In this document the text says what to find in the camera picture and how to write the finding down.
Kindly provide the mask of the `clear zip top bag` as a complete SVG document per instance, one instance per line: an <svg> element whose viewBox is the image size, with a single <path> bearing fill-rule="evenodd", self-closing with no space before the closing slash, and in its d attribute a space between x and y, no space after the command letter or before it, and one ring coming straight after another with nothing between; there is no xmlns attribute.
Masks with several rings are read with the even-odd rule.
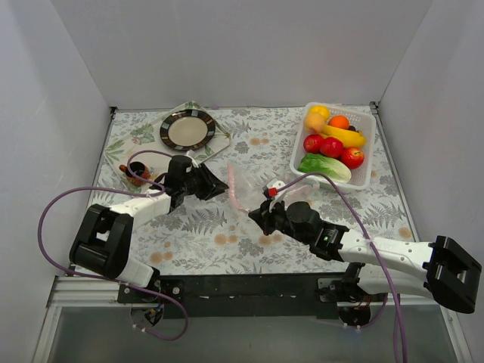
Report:
<svg viewBox="0 0 484 363"><path fill-rule="evenodd" d="M282 188L293 180L294 175L285 171L281 175L264 174L257 176L247 168L235 163L227 164L228 196L232 206L248 214L258 209L266 201L265 188ZM288 206L297 201L305 201L310 194L319 189L315 181L299 181L275 196L275 201L284 201Z"/></svg>

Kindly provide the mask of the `yellow orange peach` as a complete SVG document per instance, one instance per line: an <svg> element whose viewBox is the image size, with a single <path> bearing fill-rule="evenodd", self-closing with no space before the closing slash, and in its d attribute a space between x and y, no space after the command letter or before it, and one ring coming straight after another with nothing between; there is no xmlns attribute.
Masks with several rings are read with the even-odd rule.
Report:
<svg viewBox="0 0 484 363"><path fill-rule="evenodd" d="M326 118L320 113L310 112L304 119L304 128L307 132L321 134L326 125Z"/></svg>

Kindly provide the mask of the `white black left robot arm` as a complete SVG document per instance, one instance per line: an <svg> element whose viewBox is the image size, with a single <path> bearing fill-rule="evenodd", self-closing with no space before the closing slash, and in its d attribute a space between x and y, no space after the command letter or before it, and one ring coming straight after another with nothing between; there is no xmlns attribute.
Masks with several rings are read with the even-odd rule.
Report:
<svg viewBox="0 0 484 363"><path fill-rule="evenodd" d="M70 249L70 261L104 278L135 285L146 303L155 301L161 285L159 271L130 256L132 232L168 215L188 196L210 200L228 190L205 165L187 156L174 156L167 172L155 179L141 197L112 206L91 205Z"/></svg>

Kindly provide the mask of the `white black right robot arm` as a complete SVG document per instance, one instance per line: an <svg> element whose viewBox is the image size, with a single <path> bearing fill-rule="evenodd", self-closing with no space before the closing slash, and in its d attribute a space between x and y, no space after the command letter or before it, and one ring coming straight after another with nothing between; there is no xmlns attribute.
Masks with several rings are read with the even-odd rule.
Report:
<svg viewBox="0 0 484 363"><path fill-rule="evenodd" d="M396 273L393 282L403 294L433 298L455 312L475 311L482 266L450 237L439 235L427 243L368 240L355 229L322 220L306 202L285 206L267 200L249 217L263 234L279 231L307 245L320 259L385 265Z"/></svg>

